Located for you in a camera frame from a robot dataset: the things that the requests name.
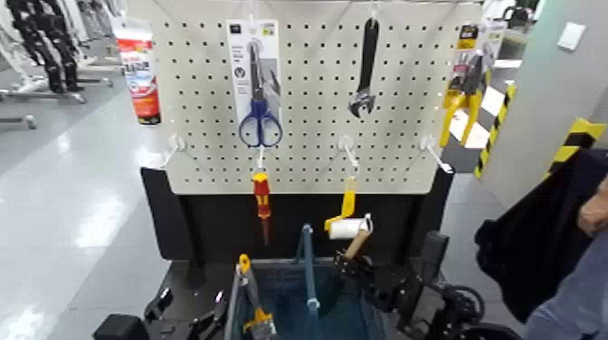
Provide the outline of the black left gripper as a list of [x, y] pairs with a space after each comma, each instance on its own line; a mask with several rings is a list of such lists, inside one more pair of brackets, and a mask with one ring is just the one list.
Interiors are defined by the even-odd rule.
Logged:
[[209, 340], [223, 327], [228, 307], [224, 292], [214, 299], [214, 308], [194, 320], [164, 318], [174, 301], [171, 288], [164, 288], [145, 307], [144, 316], [110, 314], [93, 331], [94, 340]]

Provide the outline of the person's bare hand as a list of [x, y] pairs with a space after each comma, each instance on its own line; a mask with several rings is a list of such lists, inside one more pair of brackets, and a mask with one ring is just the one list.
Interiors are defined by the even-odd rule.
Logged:
[[607, 225], [607, 177], [598, 185], [595, 193], [580, 208], [577, 225], [589, 237]]

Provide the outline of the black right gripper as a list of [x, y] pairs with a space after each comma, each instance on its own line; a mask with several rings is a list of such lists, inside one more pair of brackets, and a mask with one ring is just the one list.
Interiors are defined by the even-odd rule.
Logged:
[[352, 278], [365, 286], [367, 299], [380, 311], [399, 315], [411, 315], [417, 306], [422, 284], [412, 269], [376, 269], [367, 256], [355, 256], [346, 250], [338, 250], [333, 258], [334, 275]]

